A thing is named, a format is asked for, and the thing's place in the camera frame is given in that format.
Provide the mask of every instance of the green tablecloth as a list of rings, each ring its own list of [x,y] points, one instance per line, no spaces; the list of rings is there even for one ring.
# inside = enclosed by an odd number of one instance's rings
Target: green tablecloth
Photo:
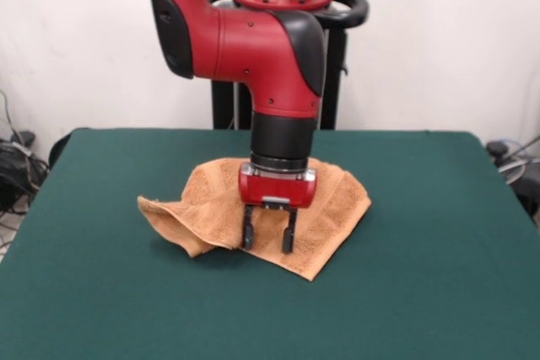
[[[248,148],[75,132],[0,264],[0,359],[540,358],[540,240],[476,138],[317,133],[373,205],[313,283],[239,251],[191,260],[138,212]]]

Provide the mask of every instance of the cable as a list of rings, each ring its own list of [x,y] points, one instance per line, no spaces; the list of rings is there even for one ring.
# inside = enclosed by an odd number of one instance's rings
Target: cable
[[[15,231],[15,232],[19,230],[18,228],[10,227],[9,225],[6,225],[5,223],[0,223],[0,227],[9,229],[10,231]]]
[[[0,250],[2,250],[4,248],[6,249],[5,252],[0,253],[1,256],[4,256],[6,254],[6,252],[8,251],[8,246],[10,246],[13,241],[14,240],[11,239],[8,242],[3,242],[2,244],[0,244]]]
[[[528,148],[530,148],[532,145],[540,141],[540,135],[536,136],[532,141],[529,143],[526,143],[521,148],[519,148],[517,151],[511,153],[510,155],[506,156],[507,159],[515,157],[518,153],[526,151]]]
[[[528,166],[529,164],[540,164],[540,158],[534,158],[534,159],[520,159],[515,162],[512,162],[511,164],[505,164],[504,166],[501,166],[499,168],[499,173],[507,172],[508,170],[512,170],[515,168],[519,168],[521,166]]]
[[[511,185],[512,183],[517,182],[525,174],[526,170],[527,170],[527,167],[525,164],[520,166],[520,168],[517,170],[517,173],[515,175],[511,176],[509,179],[506,179],[506,184]]]
[[[8,96],[4,93],[3,90],[0,89],[0,95],[2,95],[3,97],[3,107],[4,107],[4,112],[5,112],[5,115],[6,115],[6,119],[8,120],[8,125],[9,125],[9,128],[11,129],[11,132],[17,137],[17,139],[19,139],[19,146],[20,148],[18,148],[20,150],[20,152],[24,155],[24,160],[26,162],[26,175],[28,177],[28,182],[29,182],[29,185],[30,187],[32,187],[33,189],[35,189],[36,191],[39,191],[40,187],[34,183],[32,181],[32,174],[31,174],[31,169],[30,169],[30,156],[32,154],[32,152],[30,150],[28,150],[25,146],[24,146],[24,139],[23,137],[19,134],[19,132],[17,130],[15,130],[14,128],[14,124],[13,122],[11,121],[11,116],[9,115],[9,108],[8,108]]]
[[[523,149],[523,144],[515,139],[509,139],[509,138],[503,138],[503,139],[499,139],[497,140],[497,142],[502,142],[502,143],[505,143],[507,145],[513,145],[515,147],[518,147],[518,149]],[[527,157],[527,158],[530,158],[531,156],[527,153],[527,151],[525,151],[525,153],[523,154],[523,156]]]

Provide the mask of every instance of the black joint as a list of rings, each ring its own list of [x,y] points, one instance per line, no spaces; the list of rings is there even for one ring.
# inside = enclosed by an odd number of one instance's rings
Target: black joint
[[[300,173],[307,169],[308,159],[276,159],[251,153],[251,163],[268,172]]]
[[[314,118],[289,118],[254,112],[251,118],[252,163],[278,171],[305,169],[315,129]]]
[[[307,12],[273,12],[293,46],[296,61],[311,91],[322,96],[327,54],[324,32],[317,19]]]
[[[193,78],[192,44],[184,14],[173,0],[152,0],[159,43],[169,69]]]

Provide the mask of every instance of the towel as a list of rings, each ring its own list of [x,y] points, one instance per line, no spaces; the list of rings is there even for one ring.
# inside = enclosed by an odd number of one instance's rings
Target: towel
[[[218,159],[197,166],[179,201],[151,201],[138,207],[161,237],[194,258],[215,248],[240,249],[244,206],[238,171],[246,159]],[[311,206],[298,211],[294,251],[282,252],[289,214],[256,207],[254,240],[247,253],[313,281],[334,252],[353,232],[370,207],[365,188],[348,171],[310,159],[317,188]]]

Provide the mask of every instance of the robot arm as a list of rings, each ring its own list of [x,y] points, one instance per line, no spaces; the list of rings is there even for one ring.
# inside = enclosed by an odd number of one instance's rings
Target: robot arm
[[[296,210],[311,204],[316,187],[307,164],[326,66],[321,25],[300,11],[223,9],[208,0],[152,3],[173,73],[250,89],[251,162],[239,173],[246,204],[243,247],[251,247],[251,209],[259,205],[291,213],[283,240],[290,252]]]

